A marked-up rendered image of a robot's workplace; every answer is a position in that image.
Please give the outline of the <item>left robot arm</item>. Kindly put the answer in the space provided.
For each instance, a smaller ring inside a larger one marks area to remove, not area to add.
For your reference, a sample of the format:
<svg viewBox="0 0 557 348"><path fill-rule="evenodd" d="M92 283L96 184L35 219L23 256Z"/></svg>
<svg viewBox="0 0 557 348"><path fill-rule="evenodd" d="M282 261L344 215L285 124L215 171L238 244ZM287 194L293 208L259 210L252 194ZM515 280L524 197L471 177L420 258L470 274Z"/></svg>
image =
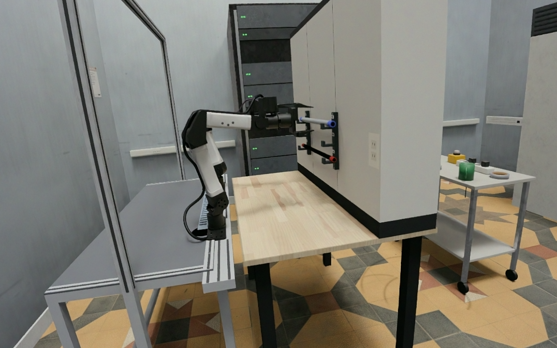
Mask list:
<svg viewBox="0 0 557 348"><path fill-rule="evenodd" d="M253 116L259 116L258 115L258 110L259 110L259 104L257 101L253 102L252 107L249 110L249 115L253 115ZM223 181L223 174L226 172L226 164L225 162L222 160L222 157L220 156L220 153L218 151L218 148L215 144L215 140L214 140L214 136L212 133L212 128L207 128L207 148L208 148L208 152L212 161L212 164L214 165L214 170L216 173L216 176L218 177L219 183L222 186L222 189L225 191L225 182Z"/></svg>

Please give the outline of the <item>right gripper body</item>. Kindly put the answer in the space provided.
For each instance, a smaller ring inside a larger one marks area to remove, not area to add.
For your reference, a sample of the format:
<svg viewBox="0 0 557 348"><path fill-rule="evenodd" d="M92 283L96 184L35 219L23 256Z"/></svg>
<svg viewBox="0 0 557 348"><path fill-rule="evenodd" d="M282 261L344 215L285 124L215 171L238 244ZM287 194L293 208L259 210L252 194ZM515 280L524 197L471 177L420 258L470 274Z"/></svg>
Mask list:
<svg viewBox="0 0 557 348"><path fill-rule="evenodd" d="M298 103L293 104L294 108L288 108L288 113L277 114L278 120L280 120L278 128L289 128L289 132L294 133L294 136L298 137L295 123L295 121L298 121Z"/></svg>

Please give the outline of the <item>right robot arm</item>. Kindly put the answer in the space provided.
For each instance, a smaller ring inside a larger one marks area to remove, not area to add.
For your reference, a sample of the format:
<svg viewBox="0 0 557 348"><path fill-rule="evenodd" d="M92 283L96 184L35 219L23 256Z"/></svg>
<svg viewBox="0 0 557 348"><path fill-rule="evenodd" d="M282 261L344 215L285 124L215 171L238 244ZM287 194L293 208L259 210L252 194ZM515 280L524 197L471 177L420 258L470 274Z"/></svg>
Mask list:
<svg viewBox="0 0 557 348"><path fill-rule="evenodd" d="M226 239L226 217L223 216L223 211L228 207L229 199L226 191L222 189L219 183L209 156L206 139L207 128L251 131L261 131L264 128L277 129L280 123L277 114L266 115L266 113L277 112L277 97L259 98L258 102L259 116L199 111L189 124L186 134L186 148L189 149L195 161L206 192L205 196L208 201L206 208L208 211L208 241Z"/></svg>

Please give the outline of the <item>black bar with red end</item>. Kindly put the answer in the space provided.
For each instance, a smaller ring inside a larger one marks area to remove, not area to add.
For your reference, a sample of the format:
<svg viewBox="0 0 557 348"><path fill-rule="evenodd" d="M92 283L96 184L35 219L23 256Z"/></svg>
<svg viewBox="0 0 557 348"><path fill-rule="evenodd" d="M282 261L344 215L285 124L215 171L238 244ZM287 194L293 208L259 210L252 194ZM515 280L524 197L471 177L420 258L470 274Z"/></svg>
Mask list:
<svg viewBox="0 0 557 348"><path fill-rule="evenodd" d="M318 154L319 156L325 157L330 161L335 162L337 160L336 157L329 156L327 153L323 153L322 151L319 151L316 148L312 148L308 145L302 144L302 147L307 148L308 150L311 150L312 152Z"/></svg>

